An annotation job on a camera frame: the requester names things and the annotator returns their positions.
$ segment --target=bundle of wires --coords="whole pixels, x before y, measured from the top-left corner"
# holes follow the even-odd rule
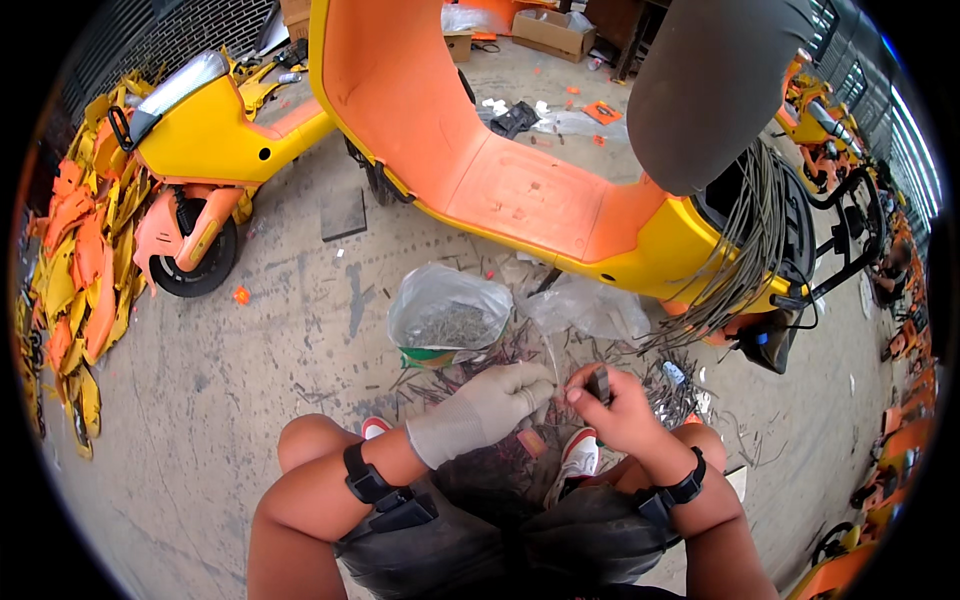
[[[657,331],[641,338],[640,353],[678,348],[709,336],[762,296],[777,276],[786,237],[786,175],[774,151],[759,138],[736,164],[743,181],[720,239],[670,300],[703,285],[704,278],[707,284],[686,312],[664,319]]]

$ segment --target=knee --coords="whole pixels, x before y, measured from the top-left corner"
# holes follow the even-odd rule
[[[285,473],[331,452],[342,451],[353,443],[352,438],[356,436],[325,415],[297,417],[283,427],[276,443],[280,470]]]
[[[712,427],[701,423],[688,423],[674,429],[671,433],[684,444],[697,446],[704,453],[704,460],[721,473],[727,468],[727,449],[720,440],[720,434]]]

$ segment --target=sneaker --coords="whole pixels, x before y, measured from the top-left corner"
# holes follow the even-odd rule
[[[370,417],[360,425],[360,435],[364,440],[372,440],[390,429],[393,429],[393,426],[380,417]]]
[[[600,446],[593,427],[584,427],[567,441],[560,455],[560,473],[543,499],[543,508],[550,510],[560,502],[567,489],[567,480],[586,479],[596,474],[600,464]]]

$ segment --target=glove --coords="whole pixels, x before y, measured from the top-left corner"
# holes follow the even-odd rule
[[[491,367],[433,410],[407,420],[410,446],[430,468],[476,448],[496,444],[554,394],[544,365]]]

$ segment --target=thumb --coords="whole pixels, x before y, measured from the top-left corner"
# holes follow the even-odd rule
[[[529,415],[545,404],[553,395],[555,389],[556,386],[554,386],[553,383],[545,379],[538,379],[532,384],[525,386],[516,394],[513,394],[513,396],[514,398],[522,400],[526,407],[524,415]]]
[[[604,427],[611,419],[609,410],[593,394],[583,388],[570,388],[566,392],[566,403],[577,411],[584,420],[598,428]]]

